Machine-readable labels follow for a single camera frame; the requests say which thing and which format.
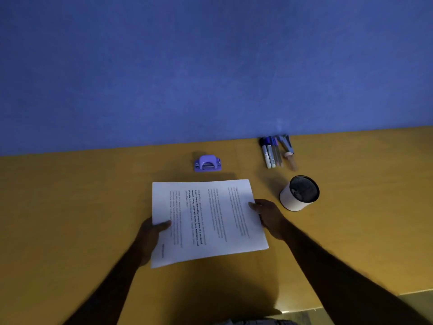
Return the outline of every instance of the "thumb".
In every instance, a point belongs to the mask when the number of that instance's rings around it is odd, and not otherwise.
[[[248,202],[248,205],[250,208],[252,208],[254,211],[259,212],[262,210],[262,205],[260,204],[254,204],[252,202]]]
[[[166,229],[168,229],[171,226],[171,220],[162,222],[160,224],[156,224],[153,227],[160,233]]]

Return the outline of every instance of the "blue wall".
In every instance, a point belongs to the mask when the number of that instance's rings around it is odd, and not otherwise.
[[[0,154],[433,125],[433,0],[1,0]]]

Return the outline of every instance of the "forearm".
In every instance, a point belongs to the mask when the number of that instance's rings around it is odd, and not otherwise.
[[[289,221],[284,241],[335,325],[430,324],[411,307],[323,249]]]
[[[116,324],[142,258],[140,248],[131,245],[102,284],[65,325]]]

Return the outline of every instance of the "paper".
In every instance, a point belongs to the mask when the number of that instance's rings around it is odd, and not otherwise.
[[[267,249],[249,180],[154,182],[153,223],[171,220],[159,234],[152,268],[218,255]]]

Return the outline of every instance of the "hand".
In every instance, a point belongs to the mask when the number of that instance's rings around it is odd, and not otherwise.
[[[255,202],[255,204],[249,202],[248,205],[258,212],[263,227],[267,228],[277,240],[283,240],[289,221],[284,218],[275,203],[265,199],[256,199]]]
[[[140,266],[143,266],[149,262],[152,251],[155,249],[156,244],[158,243],[159,233],[168,229],[170,226],[170,220],[153,225],[152,217],[148,218],[142,223],[137,237],[133,243],[136,247],[138,247],[143,256]]]

